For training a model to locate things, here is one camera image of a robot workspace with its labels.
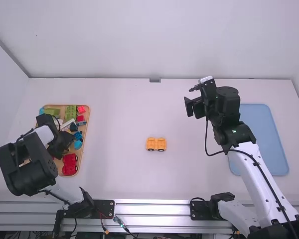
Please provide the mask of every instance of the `metal rail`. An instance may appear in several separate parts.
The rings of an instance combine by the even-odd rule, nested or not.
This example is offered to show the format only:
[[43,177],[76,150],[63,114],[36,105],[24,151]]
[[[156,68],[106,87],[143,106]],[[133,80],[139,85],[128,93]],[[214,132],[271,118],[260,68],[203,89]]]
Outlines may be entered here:
[[[115,214],[133,233],[230,234],[228,221],[192,221],[187,200],[115,200]],[[252,204],[244,203],[254,211]],[[299,212],[299,204],[293,204]],[[0,202],[0,231],[51,231],[54,202]],[[99,219],[77,219],[77,231],[102,232]],[[124,232],[112,220],[104,220],[110,232]],[[72,231],[73,219],[64,219],[62,231]]]

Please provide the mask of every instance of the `white wall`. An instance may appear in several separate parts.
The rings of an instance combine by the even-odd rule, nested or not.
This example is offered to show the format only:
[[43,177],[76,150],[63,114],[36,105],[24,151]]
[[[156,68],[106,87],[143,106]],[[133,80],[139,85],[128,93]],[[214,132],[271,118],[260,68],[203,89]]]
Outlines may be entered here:
[[8,133],[29,78],[0,47],[0,146]]
[[0,0],[32,77],[291,78],[299,0]]

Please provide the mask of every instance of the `yellow toy car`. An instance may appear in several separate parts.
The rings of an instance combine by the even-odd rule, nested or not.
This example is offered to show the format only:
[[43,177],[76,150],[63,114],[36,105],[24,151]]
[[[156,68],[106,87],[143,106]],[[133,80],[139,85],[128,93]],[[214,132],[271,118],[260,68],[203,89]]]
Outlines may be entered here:
[[163,152],[166,150],[166,139],[164,138],[148,138],[146,141],[146,150],[154,151],[158,150]]

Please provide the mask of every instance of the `red toy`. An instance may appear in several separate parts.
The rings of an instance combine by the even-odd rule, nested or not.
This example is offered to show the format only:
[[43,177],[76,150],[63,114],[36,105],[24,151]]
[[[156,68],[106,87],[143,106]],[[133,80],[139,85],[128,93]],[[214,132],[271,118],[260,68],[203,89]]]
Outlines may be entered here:
[[78,161],[78,156],[75,153],[67,154],[63,156],[62,159],[64,166],[75,166]]
[[79,114],[83,114],[83,113],[85,113],[84,106],[79,106],[79,107],[77,108],[77,110],[78,110]]
[[62,168],[62,173],[64,176],[72,176],[78,171],[78,166],[76,165],[64,165]]
[[76,121],[77,121],[77,122],[84,121],[84,116],[77,116],[77,117],[76,117]]

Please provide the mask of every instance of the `green toy block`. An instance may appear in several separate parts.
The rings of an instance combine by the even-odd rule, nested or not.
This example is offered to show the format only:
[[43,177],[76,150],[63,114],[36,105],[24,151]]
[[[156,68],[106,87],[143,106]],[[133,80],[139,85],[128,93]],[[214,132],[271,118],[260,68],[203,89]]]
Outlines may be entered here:
[[71,112],[76,113],[76,105],[71,105],[71,106],[65,107],[65,112],[66,113],[71,113]]
[[76,112],[69,112],[65,114],[65,121],[68,122],[70,119],[76,119]]
[[43,112],[45,114],[49,114],[49,115],[52,115],[52,116],[60,115],[60,109],[55,109],[55,108],[46,108],[46,109],[43,110]]

